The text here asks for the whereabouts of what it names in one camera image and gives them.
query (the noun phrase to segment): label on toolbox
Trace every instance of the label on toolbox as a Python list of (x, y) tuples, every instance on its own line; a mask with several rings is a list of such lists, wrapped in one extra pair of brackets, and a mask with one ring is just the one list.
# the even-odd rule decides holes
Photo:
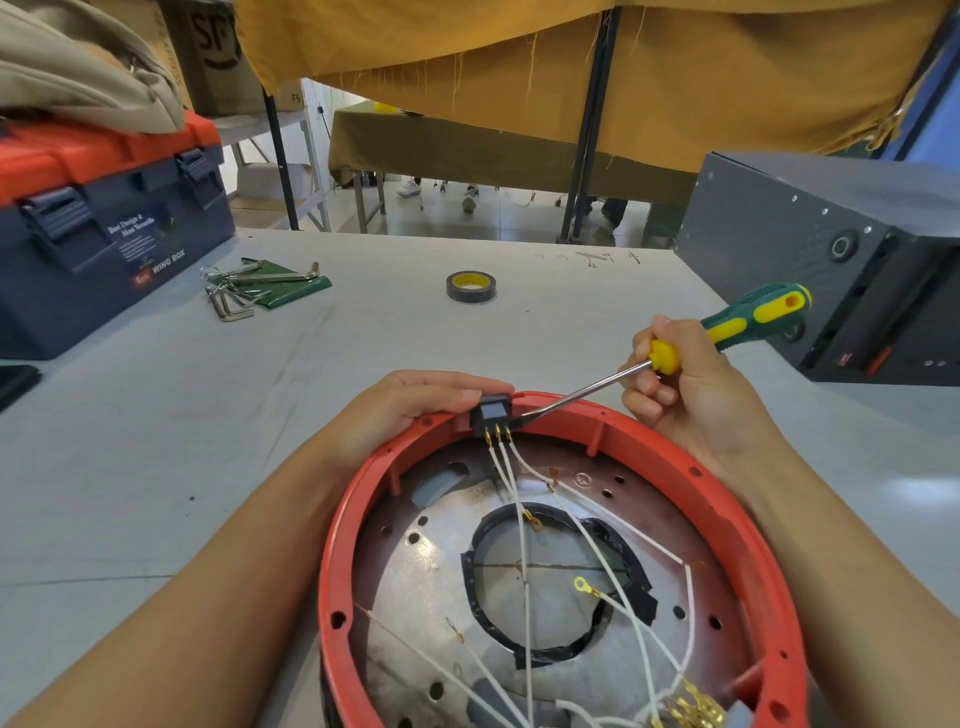
[(145, 288), (158, 275), (172, 272), (174, 263), (186, 256), (186, 250), (177, 246), (173, 218), (163, 205), (108, 224), (107, 234), (136, 288)]

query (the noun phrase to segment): floor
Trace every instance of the floor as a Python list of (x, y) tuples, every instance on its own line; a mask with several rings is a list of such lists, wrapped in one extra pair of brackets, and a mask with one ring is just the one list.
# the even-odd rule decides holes
[[(466, 213), (463, 210), (465, 183), (451, 182), (442, 193), (438, 182), (424, 180), (422, 194), (408, 199), (396, 194), (402, 186), (403, 182), (384, 183), (387, 213), (373, 217), (368, 226), (369, 233), (554, 243), (564, 219), (564, 208), (556, 206), (560, 196), (553, 192), (497, 190), (481, 185), (480, 196), (475, 198), (476, 209)], [(373, 209), (376, 189), (364, 189), (364, 198), (367, 210)], [(352, 189), (331, 190), (326, 196), (326, 204), (330, 227), (334, 231), (360, 231)], [(601, 204), (593, 204), (593, 212), (584, 224), (583, 241), (589, 245), (638, 248), (649, 205), (628, 203), (623, 222), (613, 235), (609, 235), (597, 229)], [(276, 212), (264, 210), (234, 210), (237, 225), (243, 227), (268, 228), (276, 221), (276, 215)], [(301, 224), (305, 230), (315, 229), (309, 219), (304, 219)]]

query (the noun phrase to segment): toolbox latch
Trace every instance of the toolbox latch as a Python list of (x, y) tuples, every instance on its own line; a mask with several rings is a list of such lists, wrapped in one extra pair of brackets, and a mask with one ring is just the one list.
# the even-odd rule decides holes
[(28, 197), (19, 206), (40, 249), (73, 273), (110, 245), (90, 205), (74, 187)]
[(224, 188), (217, 179), (217, 167), (203, 149), (197, 147), (188, 150), (178, 154), (176, 159), (180, 177), (202, 209), (213, 205), (224, 194)]

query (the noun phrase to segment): right hand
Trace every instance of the right hand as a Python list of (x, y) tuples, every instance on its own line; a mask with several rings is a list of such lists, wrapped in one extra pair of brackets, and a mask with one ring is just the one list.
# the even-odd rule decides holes
[(792, 448), (756, 390), (716, 350), (699, 321), (657, 316), (634, 337), (634, 351), (621, 369), (646, 359), (654, 338), (677, 347), (683, 368), (663, 381), (649, 369), (622, 380), (623, 405), (745, 497), (741, 484), (750, 470)]

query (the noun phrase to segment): sneaker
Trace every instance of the sneaker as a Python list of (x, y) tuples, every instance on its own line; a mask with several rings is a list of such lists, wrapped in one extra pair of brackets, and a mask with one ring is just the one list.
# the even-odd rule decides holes
[(410, 178), (399, 190), (396, 191), (396, 194), (402, 197), (404, 200), (408, 197), (415, 197), (420, 194), (420, 185), (414, 182), (413, 178)]

